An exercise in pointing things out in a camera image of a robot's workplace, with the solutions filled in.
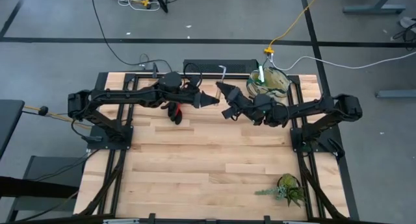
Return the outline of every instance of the potted plant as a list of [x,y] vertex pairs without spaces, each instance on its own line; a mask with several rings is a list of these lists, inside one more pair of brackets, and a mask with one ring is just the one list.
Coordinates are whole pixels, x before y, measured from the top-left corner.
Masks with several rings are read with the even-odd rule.
[[305,202],[304,189],[300,186],[298,179],[289,174],[284,174],[278,181],[277,186],[266,190],[255,192],[256,195],[274,195],[276,200],[287,199],[287,206],[293,201],[300,207],[299,201]]

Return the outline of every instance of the wooden tabletop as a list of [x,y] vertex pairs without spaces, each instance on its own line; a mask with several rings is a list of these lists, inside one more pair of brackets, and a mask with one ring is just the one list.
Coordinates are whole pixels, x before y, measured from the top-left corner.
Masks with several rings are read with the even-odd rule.
[[[304,101],[318,99],[317,77],[299,78]],[[121,90],[123,79],[124,73],[109,73],[105,87]],[[139,88],[154,82],[140,79]],[[240,87],[248,96],[245,80],[224,82]],[[215,96],[215,80],[204,79],[200,89]],[[304,205],[299,208],[292,203],[288,207],[286,200],[254,195],[257,190],[275,186],[284,173],[300,179],[289,136],[290,122],[284,129],[253,126],[244,116],[238,121],[224,119],[221,111],[227,108],[223,95],[218,106],[195,109],[182,105],[182,123],[175,125],[166,110],[135,105],[132,148],[125,159],[116,216],[147,218],[149,213],[156,213],[157,218],[263,219],[269,215],[273,220],[306,220]],[[115,118],[117,111],[118,105],[100,108],[109,118]],[[308,117],[308,122],[320,117]],[[108,155],[108,151],[101,150],[86,162],[74,213],[83,210],[100,189]],[[348,216],[335,157],[315,153],[315,159],[321,188]],[[315,195],[309,190],[314,216],[318,216]],[[107,196],[107,212],[111,197],[112,188]]]

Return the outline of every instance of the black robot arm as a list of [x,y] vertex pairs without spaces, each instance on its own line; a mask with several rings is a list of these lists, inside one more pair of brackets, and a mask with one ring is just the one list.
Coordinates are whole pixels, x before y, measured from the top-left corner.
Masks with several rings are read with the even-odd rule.
[[286,106],[266,94],[259,94],[253,100],[245,97],[241,90],[230,84],[216,84],[224,94],[230,108],[222,112],[228,119],[236,120],[241,114],[253,121],[254,125],[264,123],[270,127],[286,126],[290,119],[325,113],[326,115],[314,124],[302,126],[304,141],[318,138],[326,129],[341,121],[357,121],[363,112],[357,97],[341,94],[336,97],[321,97],[297,105]]
[[350,95],[338,95],[337,97],[321,97],[319,100],[286,106],[265,94],[256,95],[254,99],[251,100],[245,97],[241,90],[236,86],[224,84],[222,82],[218,82],[216,85],[224,94],[224,97],[230,106],[230,108],[222,112],[222,115],[226,119],[231,118],[236,121],[237,118],[243,114],[253,121],[254,125],[264,123],[271,127],[277,127],[278,125],[284,127],[290,119],[321,113],[326,114],[315,123],[306,123],[302,125],[301,129],[292,128],[292,146],[293,150],[298,154],[298,157],[301,158],[301,174],[310,183],[316,196],[322,201],[322,204],[330,213],[331,217],[334,219],[346,219],[346,217],[338,212],[331,201],[326,197],[319,184],[314,180],[311,172],[306,166],[302,153],[305,152],[303,151],[303,149],[306,148],[304,147],[305,145],[319,143],[326,151],[334,153],[337,158],[344,156],[342,147],[332,139],[329,138],[323,143],[319,142],[318,139],[326,129],[341,121],[356,121],[362,117],[363,112],[359,105],[358,98]]
[[[199,78],[192,77],[182,84],[180,74],[170,72],[149,87],[137,91],[124,90],[83,90],[68,96],[68,116],[86,119],[100,127],[108,136],[109,142],[126,142],[131,136],[131,127],[122,126],[120,120],[109,119],[97,108],[107,104],[138,104],[143,107],[157,108],[165,102],[184,103],[195,108],[218,103],[219,100],[201,92]],[[83,137],[88,143],[100,142],[102,137]]]

